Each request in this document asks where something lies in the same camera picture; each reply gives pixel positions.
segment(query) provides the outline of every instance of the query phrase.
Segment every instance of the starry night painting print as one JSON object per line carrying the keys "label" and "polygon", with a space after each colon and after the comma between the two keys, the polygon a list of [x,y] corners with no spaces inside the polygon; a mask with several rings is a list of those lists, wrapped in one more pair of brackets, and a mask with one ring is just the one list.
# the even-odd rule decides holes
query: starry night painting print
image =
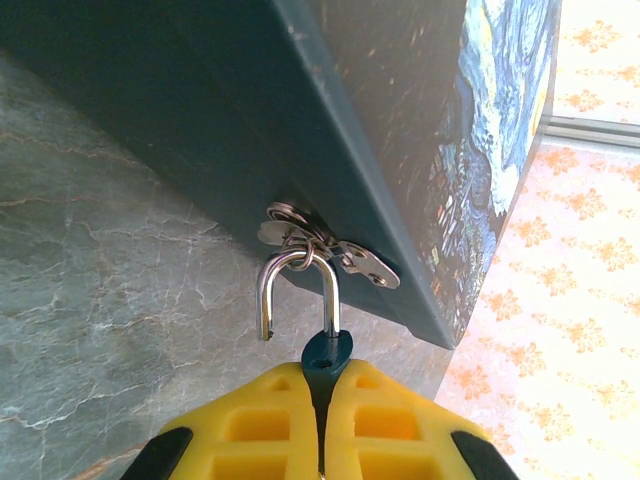
{"label": "starry night painting print", "polygon": [[468,0],[455,86],[429,172],[421,253],[456,341],[464,334],[540,121],[556,0]]}

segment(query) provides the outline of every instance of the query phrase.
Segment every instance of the orange floral pattern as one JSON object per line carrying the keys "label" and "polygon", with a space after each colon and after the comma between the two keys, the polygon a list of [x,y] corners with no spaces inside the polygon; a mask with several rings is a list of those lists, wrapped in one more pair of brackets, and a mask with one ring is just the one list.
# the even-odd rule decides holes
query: orange floral pattern
{"label": "orange floral pattern", "polygon": [[611,42],[621,38],[622,35],[614,30],[613,25],[607,25],[602,20],[596,20],[593,26],[584,28],[573,36],[579,45],[588,47],[591,53],[608,48]]}
{"label": "orange floral pattern", "polygon": [[436,401],[520,478],[639,478],[640,152],[545,140]]}
{"label": "orange floral pattern", "polygon": [[640,124],[640,1],[563,0],[554,114]]}

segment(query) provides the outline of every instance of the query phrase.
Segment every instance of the silver shackle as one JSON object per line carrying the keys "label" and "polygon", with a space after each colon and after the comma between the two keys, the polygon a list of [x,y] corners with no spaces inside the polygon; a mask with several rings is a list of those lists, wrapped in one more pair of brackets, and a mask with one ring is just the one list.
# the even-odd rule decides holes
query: silver shackle
{"label": "silver shackle", "polygon": [[[316,251],[313,246],[295,245],[271,255],[258,275],[256,288],[258,339],[268,341],[273,336],[273,282],[280,270],[291,265],[292,262],[302,262],[303,266],[314,265],[322,274],[324,333],[328,337],[337,337],[340,333],[340,290],[336,270],[324,254]],[[294,270],[303,269],[294,266]]]}

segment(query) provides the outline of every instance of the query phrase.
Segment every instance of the marble floor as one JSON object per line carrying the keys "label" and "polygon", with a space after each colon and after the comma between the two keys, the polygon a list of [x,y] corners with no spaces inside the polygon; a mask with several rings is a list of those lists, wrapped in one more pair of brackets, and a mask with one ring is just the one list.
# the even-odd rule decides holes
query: marble floor
{"label": "marble floor", "polygon": [[[0,54],[0,470],[119,478],[170,418],[299,358],[321,300],[286,281],[255,334],[260,262]],[[433,397],[451,359],[343,308],[355,356]]]}

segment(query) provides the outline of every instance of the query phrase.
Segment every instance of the padlock shackle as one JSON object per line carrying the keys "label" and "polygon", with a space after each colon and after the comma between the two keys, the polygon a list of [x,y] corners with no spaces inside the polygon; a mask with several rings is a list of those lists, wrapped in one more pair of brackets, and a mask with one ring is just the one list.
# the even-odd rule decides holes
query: padlock shackle
{"label": "padlock shackle", "polygon": [[[271,255],[265,262],[256,286],[256,327],[258,339],[268,341],[273,336],[273,282],[278,273],[291,262],[305,260],[309,251],[294,245]],[[340,333],[340,290],[335,268],[321,251],[311,251],[311,264],[322,274],[324,292],[324,333],[335,338]]]}

